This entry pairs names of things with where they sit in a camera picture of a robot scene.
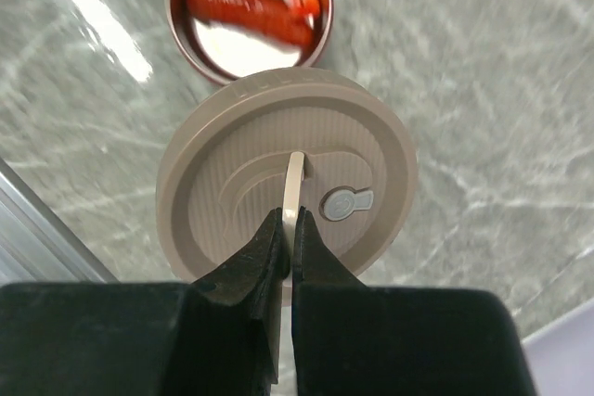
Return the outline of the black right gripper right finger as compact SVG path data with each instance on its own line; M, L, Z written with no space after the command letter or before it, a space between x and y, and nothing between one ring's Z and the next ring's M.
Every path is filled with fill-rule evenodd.
M301 211L291 335L302 395L533 395L502 301L480 289L370 287Z

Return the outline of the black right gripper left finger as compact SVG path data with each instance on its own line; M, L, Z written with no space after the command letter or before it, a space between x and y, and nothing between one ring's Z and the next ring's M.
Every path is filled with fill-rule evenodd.
M1 289L5 395L266 395L278 381L279 211L203 278Z

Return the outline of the brown round lid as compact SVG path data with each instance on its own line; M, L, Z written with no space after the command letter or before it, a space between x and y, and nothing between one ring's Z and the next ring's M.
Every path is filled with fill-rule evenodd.
M364 87L312 68L263 71L222 87L164 151L157 232L173 273L197 280L281 207L291 155L304 156L300 203L353 274L392 244L412 206L417 155L396 114Z

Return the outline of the red sausage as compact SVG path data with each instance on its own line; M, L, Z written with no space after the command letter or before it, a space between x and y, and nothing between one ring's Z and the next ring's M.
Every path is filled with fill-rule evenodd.
M294 16L281 0L186 0L189 13L203 22L238 26L301 48L314 41L306 18Z

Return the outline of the white red-rimmed steel container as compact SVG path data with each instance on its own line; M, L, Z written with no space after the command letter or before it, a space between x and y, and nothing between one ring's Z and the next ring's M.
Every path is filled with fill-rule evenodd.
M180 53L227 84L259 71L309 67L329 42L333 0L164 0Z

